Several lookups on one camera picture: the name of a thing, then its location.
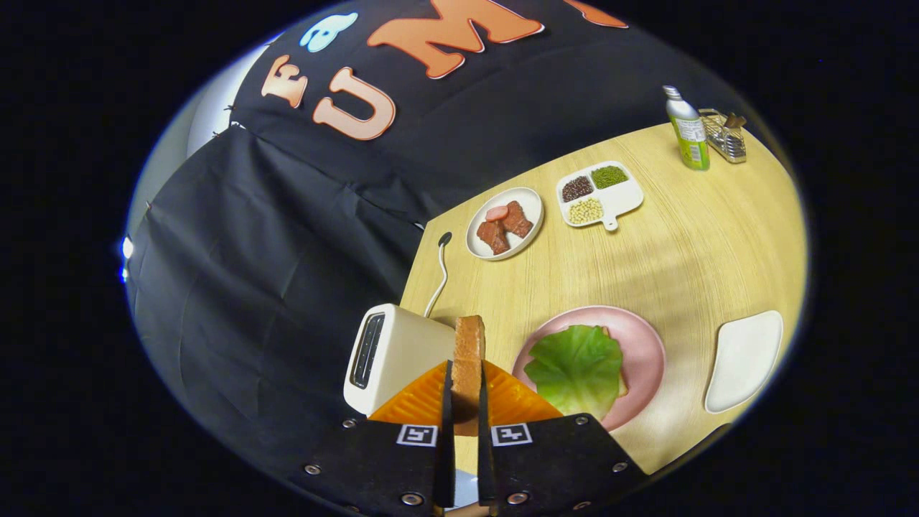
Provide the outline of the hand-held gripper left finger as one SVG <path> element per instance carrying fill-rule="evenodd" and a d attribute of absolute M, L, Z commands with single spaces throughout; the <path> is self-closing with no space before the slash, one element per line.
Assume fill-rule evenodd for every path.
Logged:
<path fill-rule="evenodd" d="M 431 425 L 355 420 L 302 458 L 302 490 L 348 514 L 443 514 L 455 504 L 453 362 L 430 372 Z"/>

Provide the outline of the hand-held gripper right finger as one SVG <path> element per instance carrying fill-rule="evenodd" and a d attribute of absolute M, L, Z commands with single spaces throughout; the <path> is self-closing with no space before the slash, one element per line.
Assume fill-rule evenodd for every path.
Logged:
<path fill-rule="evenodd" d="M 488 514 L 587 514 L 645 488 L 650 475 L 591 414 L 534 420 L 536 406 L 501 424 L 506 396 L 533 391 L 483 361 L 478 503 Z"/>

